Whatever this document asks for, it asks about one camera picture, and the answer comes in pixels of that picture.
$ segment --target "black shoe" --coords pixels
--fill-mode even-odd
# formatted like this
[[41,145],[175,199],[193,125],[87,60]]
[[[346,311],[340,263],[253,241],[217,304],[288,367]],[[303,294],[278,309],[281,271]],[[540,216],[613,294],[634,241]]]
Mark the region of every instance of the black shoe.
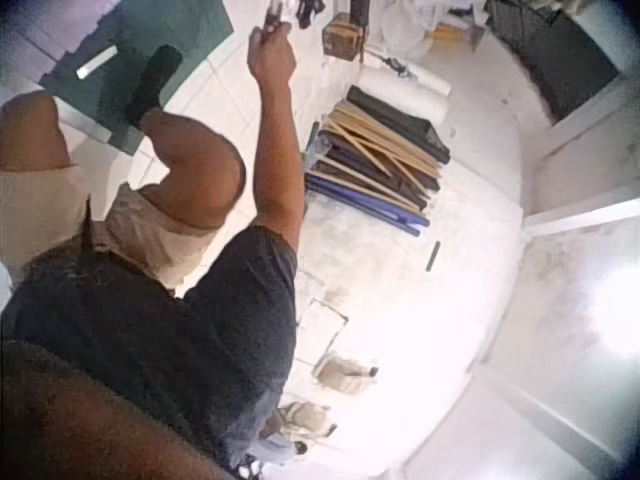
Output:
[[125,114],[131,125],[140,128],[144,114],[160,106],[160,92],[181,64],[182,54],[171,45],[163,45],[155,51],[127,105]]

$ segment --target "khaki shorts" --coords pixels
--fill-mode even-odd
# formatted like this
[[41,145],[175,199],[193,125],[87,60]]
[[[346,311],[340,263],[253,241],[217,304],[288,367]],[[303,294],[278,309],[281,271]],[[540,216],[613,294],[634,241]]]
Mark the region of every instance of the khaki shorts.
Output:
[[[88,198],[79,166],[0,172],[0,261],[14,288],[33,258],[78,237]],[[119,255],[167,289],[198,267],[217,232],[169,217],[128,184],[120,186],[107,218],[92,223],[97,251]]]

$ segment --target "white roll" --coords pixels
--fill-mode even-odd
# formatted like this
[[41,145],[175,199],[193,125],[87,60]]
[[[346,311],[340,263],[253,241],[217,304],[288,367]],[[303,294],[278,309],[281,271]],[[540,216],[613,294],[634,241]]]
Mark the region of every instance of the white roll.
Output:
[[433,125],[440,125],[449,110],[443,95],[390,71],[363,67],[356,85],[401,112],[427,119]]
[[447,82],[445,79],[440,78],[434,73],[431,73],[426,68],[421,67],[415,63],[409,62],[408,65],[409,71],[413,73],[416,77],[418,77],[418,82],[420,85],[424,85],[431,90],[438,92],[440,95],[444,95],[448,97],[451,93],[451,84]]

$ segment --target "green mat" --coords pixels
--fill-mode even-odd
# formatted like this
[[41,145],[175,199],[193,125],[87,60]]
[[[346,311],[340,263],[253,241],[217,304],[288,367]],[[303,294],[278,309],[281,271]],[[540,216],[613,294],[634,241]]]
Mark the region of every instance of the green mat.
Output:
[[[124,111],[147,61],[161,45],[172,45],[184,56],[164,88],[163,105],[195,68],[233,33],[222,0],[122,0],[98,23],[73,54],[66,54],[40,85],[112,132],[109,143],[133,155],[143,135]],[[118,54],[85,80],[76,70],[116,45]]]

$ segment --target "small wooden box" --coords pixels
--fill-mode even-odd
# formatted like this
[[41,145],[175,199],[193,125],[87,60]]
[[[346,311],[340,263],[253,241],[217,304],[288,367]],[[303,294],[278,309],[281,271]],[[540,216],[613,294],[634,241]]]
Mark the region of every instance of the small wooden box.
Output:
[[351,23],[351,15],[338,13],[322,30],[322,47],[325,55],[353,61],[361,52],[365,30]]

